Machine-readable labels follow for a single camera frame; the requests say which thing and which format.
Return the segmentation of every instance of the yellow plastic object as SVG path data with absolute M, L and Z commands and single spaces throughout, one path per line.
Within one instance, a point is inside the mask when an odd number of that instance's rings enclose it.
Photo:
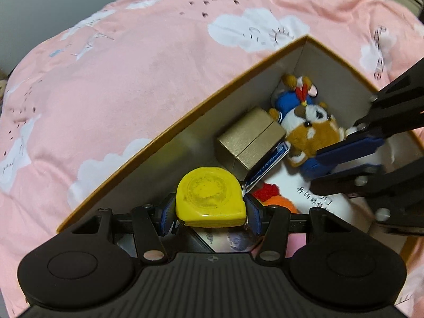
M 192 170 L 178 184 L 175 211 L 191 227 L 234 227 L 246 220 L 241 187 L 219 167 Z

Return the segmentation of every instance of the red yarn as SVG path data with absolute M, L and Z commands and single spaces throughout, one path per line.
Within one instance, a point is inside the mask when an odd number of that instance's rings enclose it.
M 259 201 L 265 202 L 267 199 L 279 194 L 280 190 L 277 185 L 265 183 L 261 189 L 256 190 L 252 195 Z

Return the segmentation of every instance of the orange plush toy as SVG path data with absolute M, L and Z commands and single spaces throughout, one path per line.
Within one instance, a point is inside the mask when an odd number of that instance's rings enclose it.
M 252 195 L 261 201 L 264 206 L 275 204 L 288 208 L 294 214 L 299 213 L 292 201 L 280 195 L 280 190 L 275 184 L 265 183 L 261 189 L 256 190 Z

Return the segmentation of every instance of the pink bedsheet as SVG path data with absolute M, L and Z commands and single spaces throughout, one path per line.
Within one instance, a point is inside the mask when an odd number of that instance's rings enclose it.
M 378 87 L 424 55 L 424 26 L 385 0 L 118 0 L 32 50 L 0 119 L 10 316 L 27 306 L 16 279 L 27 252 L 150 140 L 307 33 Z

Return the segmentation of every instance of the gold box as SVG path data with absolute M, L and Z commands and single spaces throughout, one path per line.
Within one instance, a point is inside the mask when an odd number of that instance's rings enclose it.
M 258 170 L 285 134 L 280 124 L 256 107 L 217 138 L 215 156 L 238 180 L 244 181 Z

